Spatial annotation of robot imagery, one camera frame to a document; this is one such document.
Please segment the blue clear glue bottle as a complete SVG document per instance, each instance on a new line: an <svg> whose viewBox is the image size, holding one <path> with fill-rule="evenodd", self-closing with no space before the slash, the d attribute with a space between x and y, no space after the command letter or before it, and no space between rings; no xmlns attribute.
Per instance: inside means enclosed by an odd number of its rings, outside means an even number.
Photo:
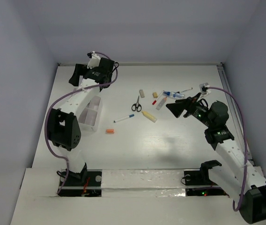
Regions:
<svg viewBox="0 0 266 225"><path fill-rule="evenodd" d="M182 93L177 93L177 92L170 92L170 91L164 91L163 95L168 97L168 98L172 98L175 100L180 100L180 99L184 99L185 95Z"/></svg>

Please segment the grey eraser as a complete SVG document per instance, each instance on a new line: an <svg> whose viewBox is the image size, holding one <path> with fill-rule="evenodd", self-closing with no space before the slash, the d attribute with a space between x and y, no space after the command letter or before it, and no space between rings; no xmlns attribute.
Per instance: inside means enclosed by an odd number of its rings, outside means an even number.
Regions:
<svg viewBox="0 0 266 225"><path fill-rule="evenodd" d="M145 94L144 94L144 91L143 90L139 90L139 94L140 94L140 97L141 98L144 98L145 97Z"/></svg>

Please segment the black scissors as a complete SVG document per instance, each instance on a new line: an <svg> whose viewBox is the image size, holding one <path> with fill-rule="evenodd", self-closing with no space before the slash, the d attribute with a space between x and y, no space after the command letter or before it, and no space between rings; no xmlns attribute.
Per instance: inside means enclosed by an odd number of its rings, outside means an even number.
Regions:
<svg viewBox="0 0 266 225"><path fill-rule="evenodd" d="M137 101L132 105L131 110L133 112L140 112L142 110L142 106L139 103L140 97L137 97Z"/></svg>

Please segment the blue capped white marker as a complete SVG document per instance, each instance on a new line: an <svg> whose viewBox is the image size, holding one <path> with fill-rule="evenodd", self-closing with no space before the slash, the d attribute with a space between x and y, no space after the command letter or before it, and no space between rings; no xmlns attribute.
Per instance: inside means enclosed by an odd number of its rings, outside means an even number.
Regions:
<svg viewBox="0 0 266 225"><path fill-rule="evenodd" d="M132 118L132 117L134 117L134 116L135 116L134 114L130 114L130 115L127 115L127 116L125 116L125 117L122 117L122 118L116 119L116 120L114 120L113 122L114 122L114 123L118 123L118 122L121 122L121 121L127 120L127 119L129 119L129 118Z"/></svg>

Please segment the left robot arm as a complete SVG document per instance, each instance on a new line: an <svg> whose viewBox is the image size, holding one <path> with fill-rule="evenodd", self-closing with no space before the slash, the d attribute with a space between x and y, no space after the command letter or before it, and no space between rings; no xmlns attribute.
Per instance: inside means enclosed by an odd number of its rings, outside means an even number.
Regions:
<svg viewBox="0 0 266 225"><path fill-rule="evenodd" d="M74 90L55 100L45 118L44 138L49 152L66 162L65 171L58 172L62 183L73 181L82 185L87 180L87 165L74 149L81 140L80 114L92 98L114 83L119 63L110 58L90 56L88 64L76 64L69 83Z"/></svg>

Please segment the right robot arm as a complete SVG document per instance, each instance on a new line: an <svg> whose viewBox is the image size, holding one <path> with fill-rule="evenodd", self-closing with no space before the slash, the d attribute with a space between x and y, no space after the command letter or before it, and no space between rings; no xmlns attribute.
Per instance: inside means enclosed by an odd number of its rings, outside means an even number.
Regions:
<svg viewBox="0 0 266 225"><path fill-rule="evenodd" d="M217 160L202 163L198 176L190 179L219 186L233 199L233 210L238 211L245 222L254 224L266 220L266 178L256 171L247 158L247 151L238 147L229 131L227 105L215 101L207 107L200 96L198 93L166 105L176 118L193 116L204 124L206 141L223 159L222 163Z"/></svg>

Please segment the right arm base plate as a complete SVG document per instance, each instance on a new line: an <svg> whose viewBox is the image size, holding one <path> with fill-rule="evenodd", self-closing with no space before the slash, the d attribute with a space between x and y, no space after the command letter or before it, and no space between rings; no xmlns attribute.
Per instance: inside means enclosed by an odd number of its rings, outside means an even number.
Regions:
<svg viewBox="0 0 266 225"><path fill-rule="evenodd" d="M228 196L218 185L204 180L199 170L184 171L180 182L185 186L186 196Z"/></svg>

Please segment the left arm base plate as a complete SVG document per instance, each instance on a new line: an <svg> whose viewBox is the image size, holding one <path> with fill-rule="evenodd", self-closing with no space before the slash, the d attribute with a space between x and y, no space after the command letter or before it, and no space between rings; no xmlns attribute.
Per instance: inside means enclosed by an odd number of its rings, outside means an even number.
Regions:
<svg viewBox="0 0 266 225"><path fill-rule="evenodd" d="M88 170L85 181L69 175L58 193L61 197L101 197L102 170Z"/></svg>

